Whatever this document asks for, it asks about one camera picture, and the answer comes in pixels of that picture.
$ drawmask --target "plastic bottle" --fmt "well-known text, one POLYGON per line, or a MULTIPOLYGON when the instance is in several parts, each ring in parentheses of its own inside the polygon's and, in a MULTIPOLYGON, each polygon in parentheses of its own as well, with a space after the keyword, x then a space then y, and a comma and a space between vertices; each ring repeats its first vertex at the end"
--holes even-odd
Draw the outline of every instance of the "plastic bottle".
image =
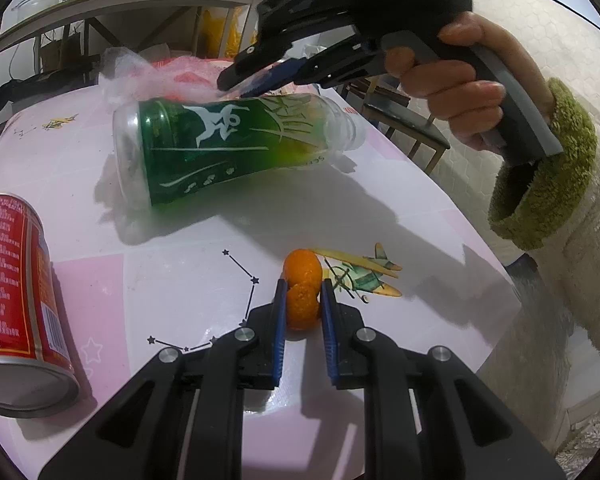
POLYGON ((361 146, 365 127, 361 116, 312 94, 205 105, 154 99, 113 117, 120 185, 136 209, 257 171, 317 164, 361 146))

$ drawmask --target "red can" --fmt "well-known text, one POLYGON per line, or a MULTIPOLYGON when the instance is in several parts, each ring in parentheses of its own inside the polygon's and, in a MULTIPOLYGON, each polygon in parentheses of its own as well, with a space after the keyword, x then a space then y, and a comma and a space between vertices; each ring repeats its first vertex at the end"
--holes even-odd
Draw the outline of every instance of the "red can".
POLYGON ((78 391, 42 222, 23 199, 0 194, 0 415, 52 415, 78 391))

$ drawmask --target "yellow printed drawing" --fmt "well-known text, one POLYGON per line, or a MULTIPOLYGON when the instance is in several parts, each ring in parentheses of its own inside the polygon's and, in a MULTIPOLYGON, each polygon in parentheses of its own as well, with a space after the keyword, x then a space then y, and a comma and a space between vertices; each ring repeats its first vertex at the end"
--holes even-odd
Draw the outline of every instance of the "yellow printed drawing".
POLYGON ((59 130, 65 124, 73 123, 78 114, 75 114, 72 117, 62 118, 62 119, 51 119, 47 124, 43 124, 42 127, 45 130, 59 130))
POLYGON ((397 278, 396 271, 402 270, 401 266, 394 264, 387 258, 382 244, 376 244, 375 257, 356 256, 355 254, 328 249, 311 250, 325 257, 324 264, 327 267, 323 267, 322 275, 323 278, 329 278, 333 282, 334 288, 347 290, 350 294, 353 292, 364 303, 368 303, 368 298, 361 292, 394 298, 402 296, 400 290, 380 280, 382 275, 397 278), (327 258, 337 260, 337 263, 330 264, 327 258))

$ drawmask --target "black pistol grip handle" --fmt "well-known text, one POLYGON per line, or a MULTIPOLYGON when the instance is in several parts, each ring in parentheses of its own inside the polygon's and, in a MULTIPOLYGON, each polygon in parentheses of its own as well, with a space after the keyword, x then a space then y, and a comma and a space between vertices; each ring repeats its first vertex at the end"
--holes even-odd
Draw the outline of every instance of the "black pistol grip handle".
POLYGON ((562 145, 552 134, 540 111, 502 60, 482 45, 471 47, 442 43, 435 36, 421 38, 411 31, 387 34, 382 49, 407 46, 419 63, 439 59, 457 59, 475 68, 477 79, 497 81, 507 89, 500 105, 504 116, 498 126, 482 134, 485 142, 497 147, 506 164, 519 166, 562 153, 562 145))

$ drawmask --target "person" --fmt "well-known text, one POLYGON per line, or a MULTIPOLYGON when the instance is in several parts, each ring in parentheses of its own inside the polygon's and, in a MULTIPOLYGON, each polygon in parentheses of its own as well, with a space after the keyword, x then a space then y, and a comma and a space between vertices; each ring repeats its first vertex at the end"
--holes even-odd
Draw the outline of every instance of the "person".
MULTIPOLYGON (((560 80, 546 80, 532 57, 507 30, 466 12, 439 33, 444 43, 494 50, 562 143, 564 153, 535 165, 503 165, 496 179, 489 221, 538 264, 544 282, 573 313, 600 352, 600 140, 594 125, 560 80)), ((434 117, 475 150, 494 150, 480 133, 502 119, 505 88, 478 81, 458 60, 416 64, 406 47, 387 51, 386 69, 402 89, 427 100, 434 117)))

